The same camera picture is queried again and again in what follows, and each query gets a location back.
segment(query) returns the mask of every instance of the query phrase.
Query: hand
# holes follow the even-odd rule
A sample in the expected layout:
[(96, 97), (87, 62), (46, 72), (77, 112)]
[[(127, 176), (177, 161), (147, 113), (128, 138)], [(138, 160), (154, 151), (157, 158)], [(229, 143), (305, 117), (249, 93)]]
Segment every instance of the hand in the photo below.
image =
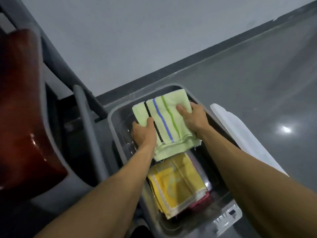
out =
[(156, 131), (154, 128), (154, 120), (152, 117), (148, 118), (146, 121), (146, 126), (143, 127), (136, 122), (132, 124), (132, 138), (136, 142), (137, 146), (148, 145), (150, 148), (155, 148), (156, 146)]
[(210, 127), (206, 112), (204, 111), (204, 108), (198, 104), (195, 104), (193, 102), (190, 102), (191, 107), (193, 109), (192, 113), (187, 112), (187, 110), (181, 106), (177, 105), (176, 109), (180, 113), (180, 115), (184, 118), (186, 126), (194, 131), (198, 138), (200, 138), (200, 133), (205, 129)]

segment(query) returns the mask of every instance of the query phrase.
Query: light green towel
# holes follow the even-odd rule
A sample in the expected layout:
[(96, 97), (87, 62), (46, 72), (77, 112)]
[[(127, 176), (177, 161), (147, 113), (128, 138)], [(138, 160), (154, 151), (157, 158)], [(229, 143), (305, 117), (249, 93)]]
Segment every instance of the light green towel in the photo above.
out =
[(150, 99), (132, 107), (133, 113), (141, 126), (146, 126), (146, 120), (149, 116), (154, 119), (157, 135), (154, 152), (156, 161), (201, 145), (201, 140), (186, 127), (183, 117), (176, 109), (177, 104), (182, 105), (188, 112), (192, 112), (192, 107), (184, 89)]

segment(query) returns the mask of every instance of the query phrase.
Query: blue stripe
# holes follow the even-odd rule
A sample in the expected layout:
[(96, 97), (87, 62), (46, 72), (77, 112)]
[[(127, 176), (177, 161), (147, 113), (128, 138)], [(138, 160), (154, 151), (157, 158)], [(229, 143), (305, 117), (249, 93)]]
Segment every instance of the blue stripe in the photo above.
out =
[(165, 122), (163, 116), (161, 115), (161, 113), (160, 113), (160, 111), (159, 111), (159, 108), (158, 108), (158, 106), (157, 106), (157, 104), (156, 104), (155, 99), (153, 99), (153, 103), (154, 103), (154, 106), (155, 106), (155, 109), (156, 109), (158, 115), (160, 116), (160, 118), (161, 118), (161, 120), (162, 120), (162, 122), (163, 122), (163, 124), (164, 124), (164, 126), (165, 126), (165, 129), (166, 129), (166, 131), (167, 131), (167, 133), (168, 133), (168, 136), (169, 136), (170, 139), (172, 140), (172, 143), (174, 143), (174, 140), (173, 140), (173, 137), (172, 137), (172, 135), (171, 135), (171, 132), (170, 132), (170, 130), (168, 129), (168, 126), (167, 126), (167, 124), (166, 124), (166, 122)]

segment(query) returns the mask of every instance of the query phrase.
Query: yellow towel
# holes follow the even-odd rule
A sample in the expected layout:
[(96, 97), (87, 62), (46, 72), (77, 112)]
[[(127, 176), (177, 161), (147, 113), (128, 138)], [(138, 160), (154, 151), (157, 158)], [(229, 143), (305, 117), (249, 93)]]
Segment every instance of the yellow towel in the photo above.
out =
[(186, 153), (150, 168), (148, 173), (158, 208), (167, 219), (176, 216), (208, 191)]

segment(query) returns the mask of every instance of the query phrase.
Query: green stripe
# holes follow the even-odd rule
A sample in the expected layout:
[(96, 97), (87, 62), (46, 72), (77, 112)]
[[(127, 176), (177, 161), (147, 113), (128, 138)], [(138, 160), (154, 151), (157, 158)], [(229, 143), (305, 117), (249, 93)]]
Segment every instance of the green stripe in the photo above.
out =
[(161, 98), (162, 98), (162, 101), (163, 101), (163, 103), (164, 103), (164, 106), (165, 106), (166, 110), (168, 111), (168, 113), (169, 113), (170, 116), (171, 116), (171, 120), (172, 120), (173, 126), (174, 126), (174, 128), (175, 128), (175, 130), (176, 130), (176, 132), (177, 132), (177, 134), (178, 134), (178, 137), (180, 138), (179, 130), (178, 130), (176, 124), (175, 124), (174, 117), (173, 117), (171, 111), (168, 109), (168, 106), (167, 106), (167, 104), (166, 104), (166, 102), (165, 102), (164, 96), (161, 96)]

